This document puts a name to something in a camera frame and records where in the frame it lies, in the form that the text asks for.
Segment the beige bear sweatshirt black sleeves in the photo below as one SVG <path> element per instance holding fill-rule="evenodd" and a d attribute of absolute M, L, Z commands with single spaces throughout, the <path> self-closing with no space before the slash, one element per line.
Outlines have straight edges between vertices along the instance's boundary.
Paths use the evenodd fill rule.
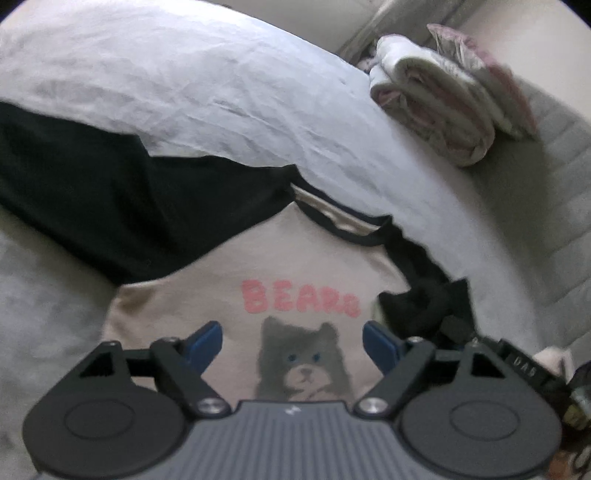
<path fill-rule="evenodd" d="M 475 327 L 466 280 L 293 165 L 152 157 L 134 136 L 3 104 L 1 203 L 116 286 L 105 339 L 221 324 L 205 379 L 231 403 L 353 402 L 379 378 L 369 320 L 446 349 Z"/>

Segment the grey quilted headboard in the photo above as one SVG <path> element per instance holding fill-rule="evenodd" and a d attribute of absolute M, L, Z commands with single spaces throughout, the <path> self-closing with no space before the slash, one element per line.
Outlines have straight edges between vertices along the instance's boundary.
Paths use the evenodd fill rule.
<path fill-rule="evenodd" d="M 590 330 L 590 123 L 520 79 L 534 136 L 499 135 L 471 172 L 524 283 L 536 329 L 568 345 Z"/>

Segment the pink white pillow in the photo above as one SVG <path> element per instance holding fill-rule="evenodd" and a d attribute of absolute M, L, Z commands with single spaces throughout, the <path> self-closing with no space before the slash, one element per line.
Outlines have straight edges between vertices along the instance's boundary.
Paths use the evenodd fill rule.
<path fill-rule="evenodd" d="M 537 125 L 528 100 L 512 71 L 467 34 L 440 24 L 428 24 L 438 53 L 462 67 L 491 95 L 509 120 L 514 138 L 533 137 Z"/>

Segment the white bed sheet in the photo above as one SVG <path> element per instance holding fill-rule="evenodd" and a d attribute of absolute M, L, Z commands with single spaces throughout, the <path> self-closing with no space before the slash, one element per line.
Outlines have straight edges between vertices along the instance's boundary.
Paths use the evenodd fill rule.
<path fill-rule="evenodd" d="M 488 334 L 560 342 L 471 178 L 386 116 L 362 71 L 270 24 L 199 1 L 27 1 L 1 25 L 1 97 L 154 156 L 297 165 L 468 277 Z"/>

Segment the folded white pink blanket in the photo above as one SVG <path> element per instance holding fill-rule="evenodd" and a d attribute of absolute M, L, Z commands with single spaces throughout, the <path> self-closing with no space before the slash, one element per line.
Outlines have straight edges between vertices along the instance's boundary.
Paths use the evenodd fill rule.
<path fill-rule="evenodd" d="M 454 62 L 401 35 L 377 42 L 370 97 L 460 167 L 481 161 L 503 118 L 485 88 Z"/>

